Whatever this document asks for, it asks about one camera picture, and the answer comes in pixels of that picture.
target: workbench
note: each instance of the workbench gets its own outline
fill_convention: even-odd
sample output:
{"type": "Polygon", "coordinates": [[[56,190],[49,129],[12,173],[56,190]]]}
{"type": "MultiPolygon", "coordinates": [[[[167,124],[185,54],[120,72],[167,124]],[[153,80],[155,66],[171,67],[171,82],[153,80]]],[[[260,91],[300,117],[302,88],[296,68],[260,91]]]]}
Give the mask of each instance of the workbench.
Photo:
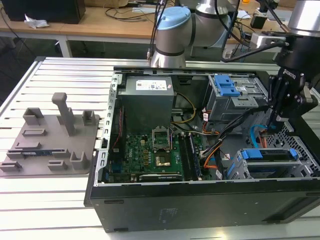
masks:
{"type": "MultiPolygon", "coordinates": [[[[279,69],[274,64],[197,61],[186,64],[189,68],[268,71],[269,74],[276,74],[279,69]]],[[[55,92],[68,94],[67,104],[74,114],[94,110],[100,115],[95,144],[98,149],[114,66],[146,67],[148,63],[125,59],[38,58],[0,107],[0,161],[5,159],[6,151],[25,122],[22,115],[26,108],[40,108],[44,115],[59,114],[51,102],[55,92]]],[[[320,100],[314,89],[312,93],[320,100]]],[[[315,132],[320,126],[319,116],[320,106],[304,115],[315,132]]],[[[87,180],[88,175],[0,178],[0,239],[256,240],[320,236],[320,207],[289,224],[106,234],[95,210],[83,205],[87,180]]]]}
{"type": "MultiPolygon", "coordinates": [[[[249,4],[240,4],[240,9],[253,14],[259,4],[252,0],[249,4]]],[[[102,7],[86,7],[86,12],[79,24],[65,24],[49,22],[49,27],[33,29],[22,21],[10,21],[8,16],[4,14],[6,22],[14,30],[20,38],[26,39],[52,39],[59,41],[62,56],[65,58],[72,57],[69,41],[93,41],[93,42],[115,42],[115,43],[137,43],[149,44],[153,23],[149,20],[143,22],[124,22],[106,16],[107,8],[102,7]]],[[[292,8],[278,7],[279,10],[292,10],[292,8]]],[[[118,14],[118,17],[132,17],[141,15],[141,12],[126,12],[118,14]]],[[[152,14],[148,16],[151,20],[154,18],[152,14]]],[[[244,24],[250,25],[251,20],[242,19],[244,24]]],[[[279,26],[275,21],[266,21],[261,31],[278,31],[279,26]]],[[[234,33],[240,37],[237,29],[234,33]]],[[[0,37],[15,37],[0,17],[0,37]]],[[[235,45],[237,41],[233,38],[227,41],[229,45],[235,45]]]]}

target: aluminum profile table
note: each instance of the aluminum profile table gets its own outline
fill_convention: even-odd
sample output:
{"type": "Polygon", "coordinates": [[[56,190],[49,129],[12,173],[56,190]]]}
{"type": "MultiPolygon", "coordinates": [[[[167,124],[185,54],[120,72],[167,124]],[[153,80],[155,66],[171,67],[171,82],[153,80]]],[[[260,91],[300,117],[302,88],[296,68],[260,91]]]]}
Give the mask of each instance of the aluminum profile table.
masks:
{"type": "MultiPolygon", "coordinates": [[[[104,116],[114,66],[147,66],[145,60],[52,58],[35,61],[0,107],[0,161],[24,124],[28,107],[58,114],[54,92],[66,92],[74,114],[94,110],[104,116]]],[[[187,67],[225,70],[264,70],[276,74],[273,64],[188,62],[187,67]]],[[[320,136],[320,106],[305,119],[320,136]]],[[[102,121],[95,147],[100,145],[102,121]]],[[[83,200],[88,176],[0,178],[0,239],[320,239],[320,207],[289,224],[232,226],[106,234],[93,208],[83,200]]]]}

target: white label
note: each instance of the white label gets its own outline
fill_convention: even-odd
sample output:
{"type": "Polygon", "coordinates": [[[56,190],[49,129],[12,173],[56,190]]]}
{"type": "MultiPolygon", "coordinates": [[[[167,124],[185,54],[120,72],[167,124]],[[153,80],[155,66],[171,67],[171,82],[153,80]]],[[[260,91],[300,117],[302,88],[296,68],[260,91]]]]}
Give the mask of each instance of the white label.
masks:
{"type": "Polygon", "coordinates": [[[208,113],[204,113],[203,114],[203,121],[208,122],[208,120],[209,120],[209,114],[208,113]]]}
{"type": "Polygon", "coordinates": [[[236,86],[235,89],[237,89],[238,91],[247,91],[244,86],[236,86]]]}
{"type": "Polygon", "coordinates": [[[34,151],[33,152],[23,152],[23,155],[37,155],[34,151]]]}
{"type": "Polygon", "coordinates": [[[218,177],[219,180],[222,179],[222,174],[221,174],[221,172],[219,172],[218,169],[215,171],[215,175],[218,177]]]}
{"type": "Polygon", "coordinates": [[[166,80],[138,80],[135,84],[136,90],[166,91],[166,80]]]}
{"type": "Polygon", "coordinates": [[[229,153],[225,154],[222,160],[230,160],[230,154],[229,153]]]}

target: floor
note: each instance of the floor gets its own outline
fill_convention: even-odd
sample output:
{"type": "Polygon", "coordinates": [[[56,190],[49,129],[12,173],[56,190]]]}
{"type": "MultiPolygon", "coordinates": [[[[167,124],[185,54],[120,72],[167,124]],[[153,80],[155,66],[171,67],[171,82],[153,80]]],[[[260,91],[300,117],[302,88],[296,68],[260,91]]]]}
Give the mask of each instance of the floor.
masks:
{"type": "MultiPolygon", "coordinates": [[[[26,70],[33,63],[34,57],[30,51],[19,41],[14,39],[14,49],[5,45],[0,38],[0,105],[4,102],[15,85],[22,78],[26,70]]],[[[55,51],[55,40],[22,39],[36,56],[62,57],[55,51]]],[[[88,52],[80,41],[71,41],[72,54],[76,58],[112,58],[112,59],[145,59],[148,45],[134,43],[115,42],[85,42],[88,52]]],[[[190,49],[187,49],[186,60],[190,61],[219,61],[220,49],[206,49],[201,51],[201,56],[190,57],[190,49]]],[[[259,53],[247,57],[247,63],[273,63],[273,53],[259,53]]]]}

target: cable connector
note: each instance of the cable connector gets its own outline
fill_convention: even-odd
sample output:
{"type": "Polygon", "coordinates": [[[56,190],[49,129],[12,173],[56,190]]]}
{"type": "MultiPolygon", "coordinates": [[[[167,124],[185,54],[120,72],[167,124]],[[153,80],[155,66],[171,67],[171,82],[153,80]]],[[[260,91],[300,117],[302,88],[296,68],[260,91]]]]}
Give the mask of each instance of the cable connector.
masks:
{"type": "Polygon", "coordinates": [[[148,48],[148,52],[146,53],[146,59],[150,60],[150,58],[151,58],[151,51],[150,51],[150,48],[148,48]]]}

